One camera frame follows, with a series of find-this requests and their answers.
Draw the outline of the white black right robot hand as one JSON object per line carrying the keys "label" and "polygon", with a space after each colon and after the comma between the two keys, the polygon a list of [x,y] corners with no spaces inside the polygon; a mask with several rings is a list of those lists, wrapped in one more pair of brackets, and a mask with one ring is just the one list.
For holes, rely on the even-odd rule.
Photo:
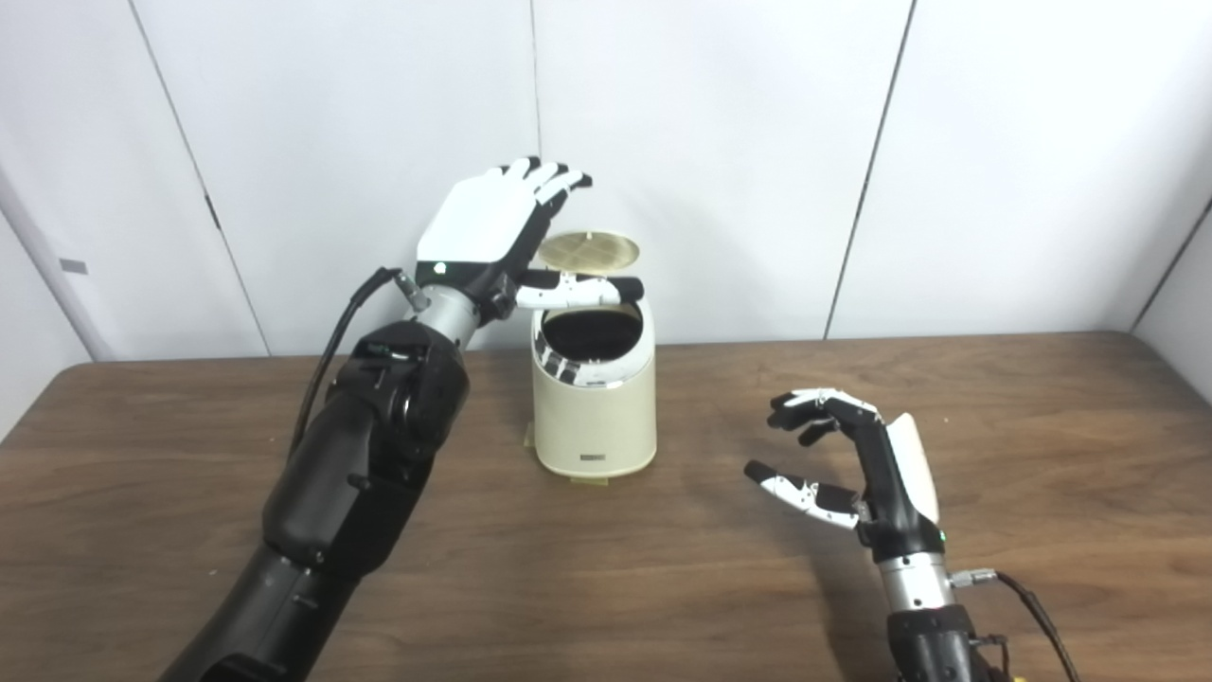
{"label": "white black right robot hand", "polygon": [[830,432],[851,440],[864,489],[813,482],[758,460],[747,463],[748,478],[810,518],[856,531],[875,563],[944,552],[934,476],[910,414],[887,422],[875,405],[831,386],[778,394],[770,407],[768,426],[799,432],[801,446],[813,446]]}

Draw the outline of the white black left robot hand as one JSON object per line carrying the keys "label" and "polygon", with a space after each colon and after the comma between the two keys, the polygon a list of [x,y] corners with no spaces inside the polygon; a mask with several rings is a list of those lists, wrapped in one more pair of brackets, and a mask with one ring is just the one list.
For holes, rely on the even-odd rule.
{"label": "white black left robot hand", "polygon": [[438,290],[465,297],[481,327],[508,319],[518,308],[549,311],[638,303],[646,294],[639,277],[531,268],[570,195],[591,185],[590,174],[537,156],[454,183],[421,233],[417,288],[429,299],[438,297]]}

